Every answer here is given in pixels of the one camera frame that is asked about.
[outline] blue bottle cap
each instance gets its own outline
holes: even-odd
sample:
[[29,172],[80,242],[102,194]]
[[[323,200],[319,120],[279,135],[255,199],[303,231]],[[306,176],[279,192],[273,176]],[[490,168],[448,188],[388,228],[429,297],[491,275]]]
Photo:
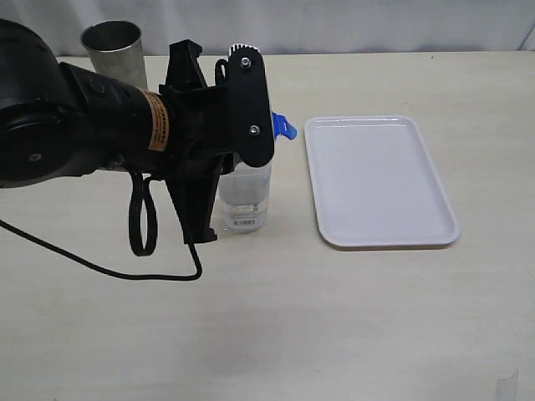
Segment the blue bottle cap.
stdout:
[[295,139],[298,136],[298,131],[293,125],[291,125],[286,117],[282,114],[273,113],[273,133],[275,134],[275,139],[279,136],[285,136],[289,140]]

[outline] bolt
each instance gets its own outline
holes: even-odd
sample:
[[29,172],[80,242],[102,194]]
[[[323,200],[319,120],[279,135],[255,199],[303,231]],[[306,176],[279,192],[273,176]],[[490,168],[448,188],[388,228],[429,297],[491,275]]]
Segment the bolt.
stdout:
[[249,57],[242,58],[241,66],[243,69],[250,69],[251,68],[251,59]]
[[30,155],[29,160],[30,161],[40,161],[43,158],[43,156],[40,153],[34,153],[33,155]]
[[260,134],[260,127],[258,125],[251,125],[251,127],[249,127],[249,134],[252,136],[257,136]]

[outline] white wall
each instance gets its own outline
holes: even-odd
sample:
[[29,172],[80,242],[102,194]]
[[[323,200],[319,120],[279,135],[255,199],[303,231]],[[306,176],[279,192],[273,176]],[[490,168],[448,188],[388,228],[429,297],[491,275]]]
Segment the white wall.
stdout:
[[117,18],[141,26],[148,54],[183,38],[219,54],[234,42],[264,53],[515,50],[533,29],[535,0],[0,0],[0,17],[57,54],[84,54],[82,29]]

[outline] barcode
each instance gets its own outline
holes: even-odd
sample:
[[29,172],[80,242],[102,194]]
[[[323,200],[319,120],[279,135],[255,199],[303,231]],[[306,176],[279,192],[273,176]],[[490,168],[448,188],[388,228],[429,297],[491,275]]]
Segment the barcode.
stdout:
[[256,220],[235,220],[232,222],[233,226],[254,226],[257,224]]

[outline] white table surface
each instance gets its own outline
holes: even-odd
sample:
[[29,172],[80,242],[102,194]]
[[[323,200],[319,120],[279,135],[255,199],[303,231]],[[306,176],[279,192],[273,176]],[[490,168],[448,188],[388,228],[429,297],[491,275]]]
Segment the white table surface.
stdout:
[[[69,59],[89,66],[85,59]],[[203,58],[212,75],[215,58]],[[150,86],[166,58],[148,58]],[[535,399],[535,54],[266,57],[274,110],[405,114],[461,223],[434,251],[320,238],[303,133],[279,140],[267,224],[199,246],[199,282],[122,282],[0,231],[0,400]],[[98,172],[0,191],[1,218],[124,272],[191,272],[154,184],[160,241],[130,254],[130,179]]]

